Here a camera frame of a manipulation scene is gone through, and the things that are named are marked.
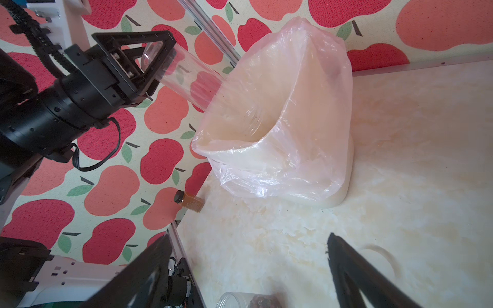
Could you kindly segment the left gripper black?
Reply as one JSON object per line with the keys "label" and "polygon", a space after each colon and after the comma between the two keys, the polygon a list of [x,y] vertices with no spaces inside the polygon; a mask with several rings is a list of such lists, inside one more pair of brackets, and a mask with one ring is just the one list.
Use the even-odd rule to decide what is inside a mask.
{"label": "left gripper black", "polygon": [[108,126],[119,109],[138,106],[157,88],[176,45],[168,30],[95,33],[87,51],[66,49],[75,71],[26,98],[5,102],[1,134],[26,151],[57,162],[78,160],[73,141]]}

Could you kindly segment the tall clear jar of rosebuds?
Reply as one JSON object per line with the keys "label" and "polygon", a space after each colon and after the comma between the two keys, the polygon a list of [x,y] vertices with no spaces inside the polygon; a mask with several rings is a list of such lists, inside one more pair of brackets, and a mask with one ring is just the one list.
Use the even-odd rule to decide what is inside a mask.
{"label": "tall clear jar of rosebuds", "polygon": [[261,127],[261,108],[240,97],[240,82],[225,79],[178,44],[169,50],[155,79],[204,111],[214,124],[223,123],[245,137],[253,137]]}

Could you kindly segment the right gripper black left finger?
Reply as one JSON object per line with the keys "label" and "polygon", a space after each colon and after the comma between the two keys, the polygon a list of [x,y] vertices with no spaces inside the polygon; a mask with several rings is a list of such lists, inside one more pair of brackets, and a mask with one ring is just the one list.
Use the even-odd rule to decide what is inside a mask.
{"label": "right gripper black left finger", "polygon": [[173,252],[168,235],[160,237],[125,267],[82,307],[165,307],[169,260]]}

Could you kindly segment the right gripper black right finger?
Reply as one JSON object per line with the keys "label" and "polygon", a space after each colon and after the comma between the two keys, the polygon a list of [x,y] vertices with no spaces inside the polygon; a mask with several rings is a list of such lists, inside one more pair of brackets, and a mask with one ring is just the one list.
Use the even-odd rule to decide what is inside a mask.
{"label": "right gripper black right finger", "polygon": [[348,242],[336,234],[327,240],[328,263],[340,307],[418,307]]}

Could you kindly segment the clear jar lid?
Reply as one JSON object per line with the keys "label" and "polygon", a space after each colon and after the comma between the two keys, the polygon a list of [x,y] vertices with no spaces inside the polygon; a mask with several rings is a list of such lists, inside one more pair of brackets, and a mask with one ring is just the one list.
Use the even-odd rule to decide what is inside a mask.
{"label": "clear jar lid", "polygon": [[377,269],[383,276],[396,285],[401,285],[403,270],[397,258],[385,248],[375,244],[358,246],[356,251]]}

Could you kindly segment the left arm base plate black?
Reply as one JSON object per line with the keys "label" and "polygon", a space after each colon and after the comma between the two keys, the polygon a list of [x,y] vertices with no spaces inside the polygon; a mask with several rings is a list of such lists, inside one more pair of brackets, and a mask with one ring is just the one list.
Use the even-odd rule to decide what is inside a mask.
{"label": "left arm base plate black", "polygon": [[170,257],[168,291],[162,300],[164,307],[206,308],[185,258]]}

